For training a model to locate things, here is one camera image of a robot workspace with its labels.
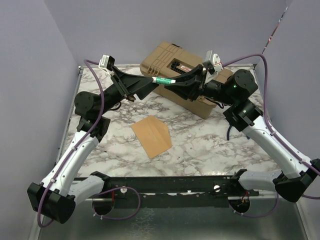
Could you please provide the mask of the green white glue stick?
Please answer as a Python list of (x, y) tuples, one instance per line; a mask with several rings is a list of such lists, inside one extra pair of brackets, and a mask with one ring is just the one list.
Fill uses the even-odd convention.
[(158, 85), (171, 85), (176, 81), (174, 79), (162, 78), (162, 77), (152, 77), (152, 82)]

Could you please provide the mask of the brown paper envelope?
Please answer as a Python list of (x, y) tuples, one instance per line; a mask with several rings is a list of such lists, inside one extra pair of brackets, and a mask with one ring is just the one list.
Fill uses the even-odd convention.
[(132, 124), (131, 128), (149, 159), (172, 147), (168, 126), (152, 115)]

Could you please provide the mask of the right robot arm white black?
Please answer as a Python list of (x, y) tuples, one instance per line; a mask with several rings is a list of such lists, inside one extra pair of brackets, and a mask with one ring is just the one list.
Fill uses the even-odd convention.
[(227, 105), (223, 115), (228, 123), (256, 142), (280, 167), (280, 171), (269, 172), (241, 170), (230, 182), (230, 191), (240, 196), (247, 190), (266, 190), (278, 193), (289, 202), (297, 202), (319, 175), (320, 160), (310, 159), (293, 147), (250, 101), (249, 97), (258, 89), (250, 71), (239, 69), (224, 83), (207, 81), (209, 75), (199, 64), (174, 77), (172, 83), (164, 87), (184, 100), (194, 101), (202, 96)]

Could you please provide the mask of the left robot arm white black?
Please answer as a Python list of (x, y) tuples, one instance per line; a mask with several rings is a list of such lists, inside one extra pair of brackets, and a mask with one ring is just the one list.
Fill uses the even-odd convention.
[(158, 86), (156, 77), (128, 74), (112, 67), (108, 71), (112, 84), (103, 89), (96, 72), (91, 73), (99, 93), (81, 91), (75, 96), (74, 112), (80, 116), (80, 121), (70, 145), (48, 175), (39, 184), (31, 183), (27, 189), (40, 228), (54, 221), (64, 224), (77, 205), (91, 196), (103, 198), (110, 193), (110, 184), (97, 173), (77, 184), (73, 184), (74, 178), (107, 133), (110, 119), (103, 114), (124, 99), (133, 100), (135, 95), (144, 99)]

